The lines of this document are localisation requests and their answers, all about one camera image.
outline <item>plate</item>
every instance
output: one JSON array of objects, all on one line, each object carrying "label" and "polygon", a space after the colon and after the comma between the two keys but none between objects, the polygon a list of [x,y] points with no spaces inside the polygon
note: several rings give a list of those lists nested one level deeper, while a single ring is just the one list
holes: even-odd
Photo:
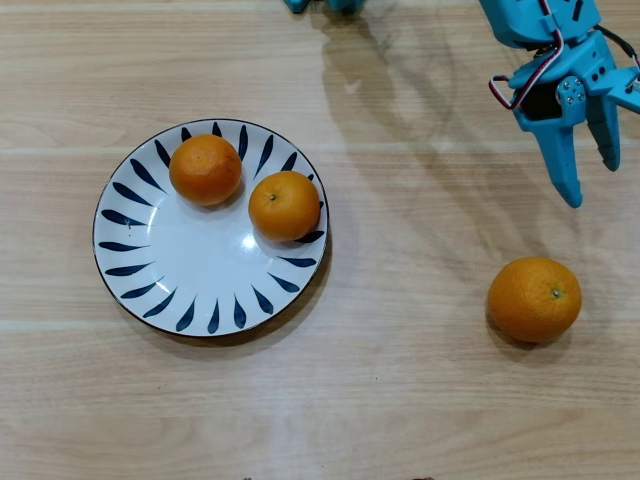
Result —
[{"label": "plate", "polygon": [[[169,181],[173,152],[191,136],[228,140],[243,159],[243,184],[224,205],[198,207]],[[254,231],[254,187],[293,170],[309,177],[321,201],[317,228],[275,244]],[[165,332],[221,336],[253,328],[289,306],[318,271],[327,246],[329,210],[311,162],[277,133],[238,120],[198,120],[146,141],[116,169],[93,223],[102,279],[131,315]]]}]

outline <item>blue leaf pattern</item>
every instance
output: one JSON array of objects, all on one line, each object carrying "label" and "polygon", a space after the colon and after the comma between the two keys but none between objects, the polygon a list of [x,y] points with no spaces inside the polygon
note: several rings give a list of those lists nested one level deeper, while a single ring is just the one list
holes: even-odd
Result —
[{"label": "blue leaf pattern", "polygon": [[233,308],[233,321],[236,323],[236,327],[238,327],[240,330],[242,330],[244,326],[247,324],[247,314],[238,303],[237,297],[236,297],[236,305]]},{"label": "blue leaf pattern", "polygon": [[171,164],[171,157],[169,156],[169,154],[167,153],[167,151],[159,141],[156,140],[155,144],[156,144],[156,151],[158,152],[158,156],[160,157],[160,160],[162,160],[162,163],[164,163],[167,166],[167,168],[169,168],[169,165]]},{"label": "blue leaf pattern", "polygon": [[148,170],[144,168],[144,166],[135,158],[131,159],[131,166],[133,166],[133,171],[136,172],[136,175],[138,175],[142,181],[148,183],[152,187],[157,188],[163,193],[167,193],[164,190],[162,190],[162,187],[160,187],[160,185],[156,183],[156,181],[153,179],[153,177],[148,172]]},{"label": "blue leaf pattern", "polygon": [[273,152],[273,135],[270,135],[264,144],[264,148],[262,149],[262,156],[260,157],[260,163],[258,163],[258,170],[256,170],[256,174],[253,178],[256,178],[264,167],[264,164],[267,163],[267,160],[271,157],[271,152]]},{"label": "blue leaf pattern", "polygon": [[185,312],[185,314],[182,316],[182,318],[176,325],[177,332],[181,332],[182,330],[187,328],[189,325],[191,325],[191,322],[193,321],[193,313],[195,309],[196,309],[196,299],[194,298],[193,302],[191,302],[191,306],[189,307],[189,310]]},{"label": "blue leaf pattern", "polygon": [[285,164],[282,166],[283,172],[290,172],[293,170],[293,166],[296,164],[296,159],[298,158],[298,152],[293,152],[291,156],[287,159]]},{"label": "blue leaf pattern", "polygon": [[148,247],[148,245],[143,245],[141,247],[134,247],[133,245],[124,245],[122,243],[117,242],[100,242],[98,244],[101,248],[106,250],[111,250],[112,252],[130,252],[131,250],[137,250],[139,248]]},{"label": "blue leaf pattern", "polygon": [[133,218],[126,217],[121,213],[116,212],[115,210],[103,210],[102,216],[107,220],[117,223],[118,225],[125,225],[128,227],[146,227],[146,223],[139,222],[134,220]]},{"label": "blue leaf pattern", "polygon": [[144,318],[155,317],[159,313],[162,313],[162,311],[169,306],[169,304],[171,303],[171,300],[173,300],[173,296],[176,294],[176,290],[178,290],[178,288],[176,288],[173,292],[171,292],[169,296],[165,298],[162,302],[160,302],[158,305],[156,305],[147,313],[145,313],[143,317]]},{"label": "blue leaf pattern", "polygon": [[220,308],[218,308],[218,301],[216,300],[216,308],[213,309],[213,315],[211,315],[211,320],[209,321],[209,325],[207,326],[207,331],[213,335],[218,331],[218,327],[220,326]]},{"label": "blue leaf pattern", "polygon": [[300,291],[300,287],[298,287],[297,285],[294,285],[291,282],[287,282],[286,280],[278,278],[275,275],[271,275],[271,278],[273,278],[276,282],[278,282],[278,285],[280,285],[285,291],[289,293],[295,293]]},{"label": "blue leaf pattern", "polygon": [[273,304],[269,301],[267,297],[265,297],[258,290],[256,290],[256,287],[252,286],[252,288],[253,288],[253,293],[256,294],[256,298],[258,299],[258,305],[260,305],[260,308],[262,309],[262,311],[264,313],[268,313],[269,315],[273,315]]},{"label": "blue leaf pattern", "polygon": [[127,198],[127,199],[131,200],[132,202],[137,202],[137,203],[140,203],[142,205],[146,205],[148,207],[153,207],[153,205],[151,205],[149,202],[147,202],[144,198],[142,198],[136,192],[134,192],[129,187],[127,187],[127,186],[125,186],[125,185],[123,185],[121,183],[113,182],[113,188],[115,188],[116,192],[118,192],[124,198]]},{"label": "blue leaf pattern", "polygon": [[240,143],[238,145],[240,160],[244,160],[244,156],[247,154],[247,148],[249,148],[249,136],[247,135],[247,126],[243,125],[240,130]]},{"label": "blue leaf pattern", "polygon": [[111,275],[112,277],[128,277],[129,275],[133,275],[134,273],[138,273],[144,267],[148,267],[151,263],[147,263],[145,265],[131,265],[129,267],[118,267],[111,268],[104,272],[106,275]]},{"label": "blue leaf pattern", "polygon": [[282,260],[289,262],[291,265],[295,265],[296,267],[300,268],[313,267],[316,263],[318,263],[313,258],[278,258],[281,258]]},{"label": "blue leaf pattern", "polygon": [[127,292],[127,293],[124,293],[124,294],[122,294],[120,296],[120,298],[138,298],[138,297],[141,297],[144,294],[149,293],[153,289],[153,287],[155,287],[156,284],[159,281],[162,280],[162,278],[160,280],[156,281],[156,282],[153,282],[150,285],[147,285],[146,287],[136,288],[135,290],[131,290],[131,291]]}]

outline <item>mandarin orange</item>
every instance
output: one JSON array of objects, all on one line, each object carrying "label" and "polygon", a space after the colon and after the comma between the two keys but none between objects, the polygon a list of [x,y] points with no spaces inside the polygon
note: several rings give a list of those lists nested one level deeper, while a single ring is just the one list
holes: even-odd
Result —
[{"label": "mandarin orange", "polygon": [[318,223],[318,190],[300,173],[276,173],[262,180],[251,194],[249,216],[254,227],[271,241],[298,240]]},{"label": "mandarin orange", "polygon": [[573,325],[582,308],[575,275],[548,258],[523,258],[507,265],[489,290],[488,309],[509,336],[547,343]]},{"label": "mandarin orange", "polygon": [[242,181],[242,161],[233,146],[215,135],[185,141],[171,157],[169,178],[191,202],[210,206],[227,200]]}]

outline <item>wood grain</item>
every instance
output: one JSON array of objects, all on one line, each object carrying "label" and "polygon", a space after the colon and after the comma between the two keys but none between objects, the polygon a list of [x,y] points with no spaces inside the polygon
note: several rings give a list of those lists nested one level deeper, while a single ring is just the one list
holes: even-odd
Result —
[{"label": "wood grain", "polygon": [[[600,4],[640,44],[640,4]],[[370,0],[350,21],[278,0],[2,0],[0,40],[3,480],[638,478],[640,120],[621,114],[615,175],[579,129],[569,209],[486,88],[527,55],[476,0]],[[195,342],[116,306],[91,225],[129,151],[207,117],[294,141],[333,239],[285,315]],[[485,321],[525,255],[584,289],[544,348]]]}]

